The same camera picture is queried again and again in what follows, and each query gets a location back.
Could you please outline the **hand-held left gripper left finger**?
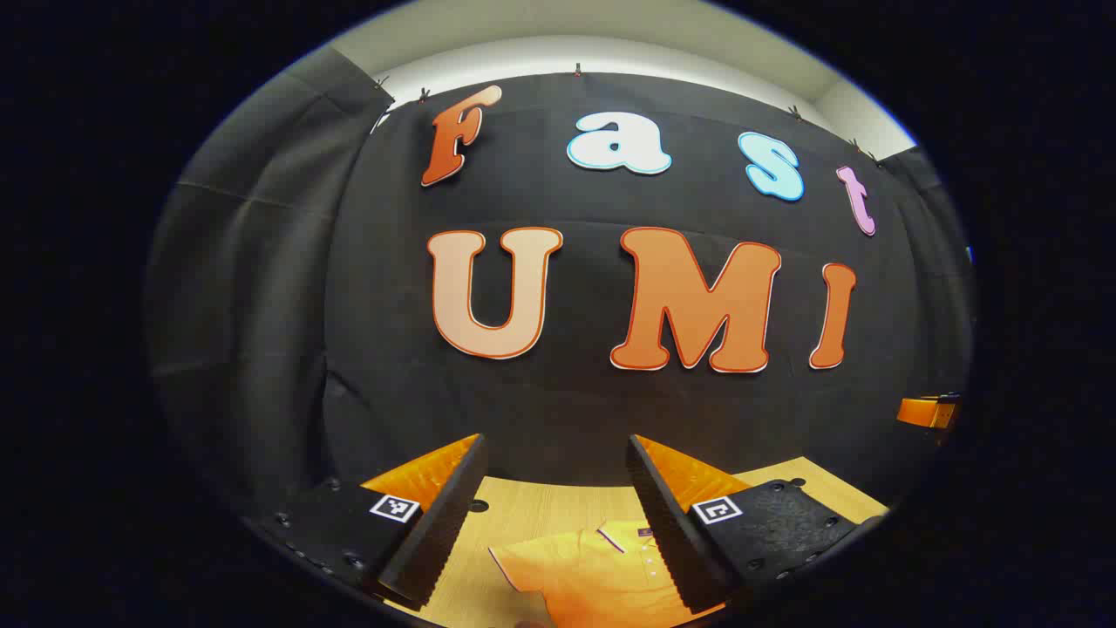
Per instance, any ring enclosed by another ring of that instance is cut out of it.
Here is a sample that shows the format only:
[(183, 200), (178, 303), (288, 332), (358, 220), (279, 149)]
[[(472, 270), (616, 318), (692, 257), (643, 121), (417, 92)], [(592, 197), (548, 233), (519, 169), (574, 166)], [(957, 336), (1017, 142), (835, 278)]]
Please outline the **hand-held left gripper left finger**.
[(470, 434), (371, 480), (328, 479), (251, 523), (335, 584), (419, 611), (485, 474), (485, 436)]

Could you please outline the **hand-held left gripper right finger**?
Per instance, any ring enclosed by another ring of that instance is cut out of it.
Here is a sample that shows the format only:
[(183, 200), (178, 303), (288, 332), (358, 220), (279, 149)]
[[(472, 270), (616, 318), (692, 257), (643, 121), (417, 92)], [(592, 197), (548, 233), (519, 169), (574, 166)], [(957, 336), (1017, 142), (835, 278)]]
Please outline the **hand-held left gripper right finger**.
[(690, 611), (764, 603), (881, 525), (810, 496), (802, 480), (757, 485), (632, 434), (626, 465), (652, 535)]

